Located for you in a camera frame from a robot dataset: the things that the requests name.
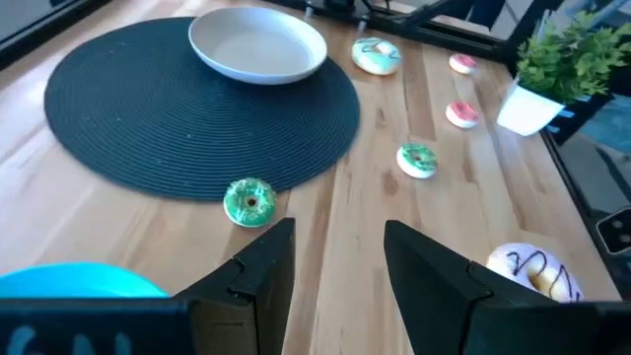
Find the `white pot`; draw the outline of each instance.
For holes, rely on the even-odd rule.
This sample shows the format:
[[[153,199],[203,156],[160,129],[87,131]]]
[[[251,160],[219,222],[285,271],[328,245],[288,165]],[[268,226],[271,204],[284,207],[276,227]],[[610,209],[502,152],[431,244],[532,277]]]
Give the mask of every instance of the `white pot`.
[[[497,123],[522,136],[528,136],[545,127],[564,106],[522,88],[518,80],[513,82],[504,98]]]

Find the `black woven placemat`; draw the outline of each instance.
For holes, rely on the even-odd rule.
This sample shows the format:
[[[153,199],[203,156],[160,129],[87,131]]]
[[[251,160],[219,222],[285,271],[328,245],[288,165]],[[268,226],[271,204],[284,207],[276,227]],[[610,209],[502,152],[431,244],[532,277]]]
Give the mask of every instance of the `black woven placemat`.
[[[74,157],[134,189],[220,200],[240,178],[291,188],[350,148],[359,103],[332,60],[298,83],[240,83],[195,55],[191,21],[135,24],[63,59],[48,81],[45,111]]]

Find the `wooden table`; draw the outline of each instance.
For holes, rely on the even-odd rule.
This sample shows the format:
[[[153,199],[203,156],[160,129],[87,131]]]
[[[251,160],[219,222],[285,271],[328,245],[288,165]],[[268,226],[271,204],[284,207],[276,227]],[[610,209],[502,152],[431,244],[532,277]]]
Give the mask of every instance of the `wooden table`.
[[[104,261],[176,293],[261,233],[233,225],[220,204],[156,198],[103,180],[60,147],[42,108],[54,66],[82,42],[139,21],[227,4],[271,6],[114,1],[0,73],[0,273]],[[387,278],[387,219],[481,263],[506,242],[535,244],[566,261],[589,299],[618,299],[541,138],[495,123],[511,82],[502,65],[479,60],[477,74],[461,76],[448,65],[450,52],[379,34],[400,46],[405,63],[393,76],[375,77],[351,61],[355,29],[312,23],[352,79],[362,121],[353,148],[335,167],[279,195],[277,218],[297,218],[286,354],[411,354]],[[445,119],[454,100],[481,112],[477,128],[463,131]],[[407,141],[436,151],[433,178],[416,180],[398,168],[395,153]]]

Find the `potted plant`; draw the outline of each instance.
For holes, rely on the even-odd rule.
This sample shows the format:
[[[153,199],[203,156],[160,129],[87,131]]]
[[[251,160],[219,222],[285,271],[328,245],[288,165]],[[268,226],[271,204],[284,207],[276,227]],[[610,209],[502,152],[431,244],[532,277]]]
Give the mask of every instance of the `potted plant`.
[[[591,29],[594,15],[580,13],[562,32],[546,26],[520,48],[518,77],[509,89],[498,124],[523,136],[539,131],[565,105],[579,98],[606,94],[613,67],[624,66],[631,43],[631,24],[613,29]]]

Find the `metal frame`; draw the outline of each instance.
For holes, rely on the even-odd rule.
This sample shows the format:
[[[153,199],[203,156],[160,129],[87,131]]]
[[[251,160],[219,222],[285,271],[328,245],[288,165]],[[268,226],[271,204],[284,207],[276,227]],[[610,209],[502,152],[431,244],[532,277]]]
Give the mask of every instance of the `metal frame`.
[[[335,0],[263,0],[298,10],[307,14],[325,16],[359,29],[382,31],[408,39],[422,41],[450,50],[474,55],[513,66],[517,47],[532,35],[532,31],[545,10],[556,10],[562,0],[534,0],[511,36],[497,39],[472,31],[432,22],[431,19],[445,13],[461,0],[440,0],[423,6],[410,14],[402,14],[389,8],[374,6],[369,0],[349,0],[341,5]]]

